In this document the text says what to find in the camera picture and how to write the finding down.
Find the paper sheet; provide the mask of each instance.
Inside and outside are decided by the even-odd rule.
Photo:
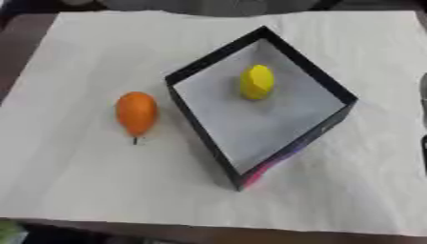
[[[260,25],[360,101],[237,193],[163,77]],[[60,14],[0,109],[0,215],[426,235],[418,94],[426,71],[426,32],[410,11]],[[137,146],[113,114],[128,91],[148,92],[160,107]]]

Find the orange fruit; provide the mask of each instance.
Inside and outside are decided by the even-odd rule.
[[[115,111],[117,120],[135,138],[151,128],[157,117],[154,99],[140,91],[132,91],[120,97]]]

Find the dark table surface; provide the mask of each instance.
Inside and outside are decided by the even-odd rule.
[[[0,32],[0,101],[37,49],[56,14],[22,15]],[[22,223],[52,225],[106,234],[146,236],[185,243],[427,243],[427,237],[380,234],[293,232],[243,228],[192,227],[108,222],[16,219]]]

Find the table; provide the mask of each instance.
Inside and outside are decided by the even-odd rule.
[[[2,94],[5,95],[13,84],[19,72],[23,69],[30,55],[37,47],[41,37],[47,30],[47,27],[54,19],[54,15],[33,15],[17,18],[0,36],[0,51],[8,52],[7,69],[2,69]],[[164,226],[164,225],[137,225],[137,224],[113,224],[113,223],[91,223],[91,222],[66,222],[52,220],[26,220],[44,224],[53,224],[57,226],[69,226],[74,228],[90,229],[94,231],[108,231],[116,234],[143,234],[152,237],[163,236],[164,238],[179,239],[181,241],[193,241],[201,243],[233,243],[237,239],[245,243],[258,243],[267,241],[269,243],[281,243],[283,241],[306,241],[306,243],[339,243],[343,238],[347,242],[365,242],[384,241],[384,243],[423,243],[424,238],[411,237],[391,237],[389,235],[365,235],[365,234],[328,234],[328,233],[296,233],[274,230],[245,230],[228,228],[203,228],[186,226]]]

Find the white paper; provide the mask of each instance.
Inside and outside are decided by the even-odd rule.
[[[240,74],[265,65],[274,74],[266,99],[249,101]],[[345,105],[265,40],[233,53],[175,85],[215,145],[243,174]]]
[[[260,25],[360,101],[237,193],[223,186],[163,77]],[[410,11],[60,14],[0,109],[0,215],[426,235],[426,71],[426,32]],[[128,91],[150,93],[160,108],[137,146],[113,113]]]

